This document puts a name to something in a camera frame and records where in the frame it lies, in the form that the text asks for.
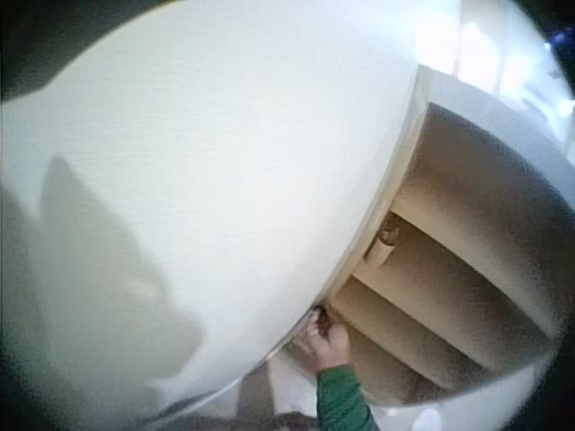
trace green sleeve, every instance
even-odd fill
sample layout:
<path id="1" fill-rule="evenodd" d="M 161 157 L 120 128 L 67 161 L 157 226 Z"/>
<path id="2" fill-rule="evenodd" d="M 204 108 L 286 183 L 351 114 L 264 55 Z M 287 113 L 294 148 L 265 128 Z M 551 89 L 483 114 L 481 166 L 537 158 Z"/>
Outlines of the green sleeve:
<path id="1" fill-rule="evenodd" d="M 317 417 L 322 431 L 377 431 L 351 365 L 317 375 Z"/>

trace floor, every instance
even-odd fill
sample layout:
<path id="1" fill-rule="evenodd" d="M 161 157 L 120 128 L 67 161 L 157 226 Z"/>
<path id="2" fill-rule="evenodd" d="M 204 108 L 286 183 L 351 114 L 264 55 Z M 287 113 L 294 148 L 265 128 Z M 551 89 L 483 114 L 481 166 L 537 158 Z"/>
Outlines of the floor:
<path id="1" fill-rule="evenodd" d="M 499 429 L 534 389 L 543 363 L 451 400 L 408 408 L 372 406 L 377 424 L 390 431 Z M 239 384 L 165 431 L 315 430 L 315 383 L 280 350 Z"/>

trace white curved surface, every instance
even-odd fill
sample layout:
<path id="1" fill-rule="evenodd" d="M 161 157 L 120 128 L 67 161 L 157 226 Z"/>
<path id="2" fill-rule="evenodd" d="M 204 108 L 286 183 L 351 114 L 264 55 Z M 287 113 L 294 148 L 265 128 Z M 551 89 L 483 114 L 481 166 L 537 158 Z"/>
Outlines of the white curved surface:
<path id="1" fill-rule="evenodd" d="M 4 105 L 5 347 L 69 420 L 217 390 L 311 305 L 416 71 L 377 8 L 169 4 Z"/>

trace hand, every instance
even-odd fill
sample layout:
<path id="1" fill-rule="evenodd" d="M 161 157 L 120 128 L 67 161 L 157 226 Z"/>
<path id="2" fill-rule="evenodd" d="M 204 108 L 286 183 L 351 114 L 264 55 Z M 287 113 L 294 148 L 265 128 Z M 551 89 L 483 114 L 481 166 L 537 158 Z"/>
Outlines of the hand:
<path id="1" fill-rule="evenodd" d="M 318 326 L 319 312 L 313 311 L 305 327 L 305 342 L 314 354 L 317 371 L 349 363 L 349 334 L 342 323 L 333 323 L 327 338 Z"/>

